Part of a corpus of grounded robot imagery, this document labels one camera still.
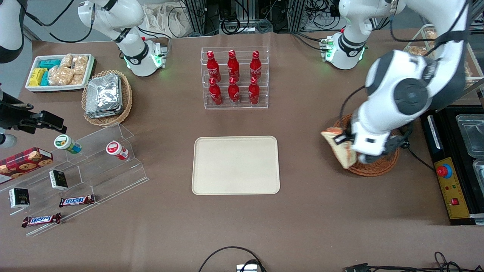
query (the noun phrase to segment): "bread slice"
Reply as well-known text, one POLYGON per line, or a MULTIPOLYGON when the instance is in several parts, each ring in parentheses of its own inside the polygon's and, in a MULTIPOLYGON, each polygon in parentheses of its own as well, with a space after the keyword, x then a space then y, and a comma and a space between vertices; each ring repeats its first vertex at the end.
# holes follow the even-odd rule
POLYGON ((336 145, 335 141, 333 140, 336 136, 341 135, 343 130, 339 127, 330 127, 325 131, 321 132, 321 135, 328 141, 333 150, 333 153, 336 155, 339 163, 343 166, 344 169, 348 169, 350 166, 355 164, 356 162, 356 151, 351 149, 351 142, 346 141, 339 145, 336 145))

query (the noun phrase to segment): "yellow control panel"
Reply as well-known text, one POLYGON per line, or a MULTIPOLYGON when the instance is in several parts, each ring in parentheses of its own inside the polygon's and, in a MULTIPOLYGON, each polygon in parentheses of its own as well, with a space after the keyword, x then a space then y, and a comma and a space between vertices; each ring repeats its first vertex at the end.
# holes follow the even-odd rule
POLYGON ((459 179, 455 174, 452 159, 445 158, 434 163, 439 178, 440 190, 450 219, 469 218, 469 210, 462 194, 459 179))

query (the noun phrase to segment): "blue snack package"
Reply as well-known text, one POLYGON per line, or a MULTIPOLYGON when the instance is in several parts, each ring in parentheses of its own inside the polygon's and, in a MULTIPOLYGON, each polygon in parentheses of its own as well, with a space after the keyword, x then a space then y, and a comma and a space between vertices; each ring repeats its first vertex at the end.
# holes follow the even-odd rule
POLYGON ((44 73, 40 82, 40 86, 49 86, 49 73, 44 73))
POLYGON ((60 65, 60 60, 41 60, 39 63, 39 68, 47 68, 50 69, 56 65, 60 65))

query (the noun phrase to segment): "coca-cola bottle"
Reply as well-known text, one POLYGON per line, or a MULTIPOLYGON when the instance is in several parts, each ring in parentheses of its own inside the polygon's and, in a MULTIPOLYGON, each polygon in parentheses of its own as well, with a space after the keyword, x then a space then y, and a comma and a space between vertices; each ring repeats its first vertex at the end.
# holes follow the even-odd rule
POLYGON ((257 105, 259 103, 259 93, 260 93, 260 88, 259 88, 259 85, 257 84, 257 78, 253 76, 250 79, 250 85, 249 85, 249 101, 251 105, 257 105))
POLYGON ((233 77, 235 82, 238 82, 240 79, 240 69, 239 69, 239 61, 235 58, 235 51, 230 50, 228 52, 228 77, 233 77))
POLYGON ((210 97, 212 98, 215 105, 221 105, 224 102, 224 99, 222 98, 222 93, 220 92, 220 87, 217 85, 217 81, 214 77, 211 77, 209 79, 209 83, 210 97))
POLYGON ((209 75, 210 77, 215 78, 217 83, 219 83, 220 80, 222 80, 222 77, 220 76, 220 69, 218 68, 217 60, 213 56, 212 51, 207 52, 207 57, 208 57, 207 69, 209 70, 209 75))
POLYGON ((260 78, 260 69, 262 63, 259 60, 259 51, 252 52, 252 61, 250 62, 250 77, 255 77, 257 80, 260 78))
POLYGON ((237 86, 237 81, 234 77, 228 79, 229 86, 228 86, 228 96, 230 97, 230 103, 233 105, 238 105, 241 100, 239 97, 239 86, 237 86))

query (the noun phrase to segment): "snickers bar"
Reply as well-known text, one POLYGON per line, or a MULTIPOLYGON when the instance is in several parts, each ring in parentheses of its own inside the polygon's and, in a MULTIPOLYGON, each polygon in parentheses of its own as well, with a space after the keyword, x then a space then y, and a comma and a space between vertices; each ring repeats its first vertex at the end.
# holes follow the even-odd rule
POLYGON ((40 217, 25 217, 24 222, 22 223, 22 227, 32 227, 36 225, 42 224, 49 224, 49 223, 56 223, 59 224, 61 222, 61 213, 57 213, 55 215, 49 216, 40 216, 40 217))
POLYGON ((92 203, 95 202, 94 195, 71 197, 71 198, 61 198, 60 200, 61 201, 60 201, 60 204, 59 204, 59 208, 61 208, 63 206, 92 204, 92 203))

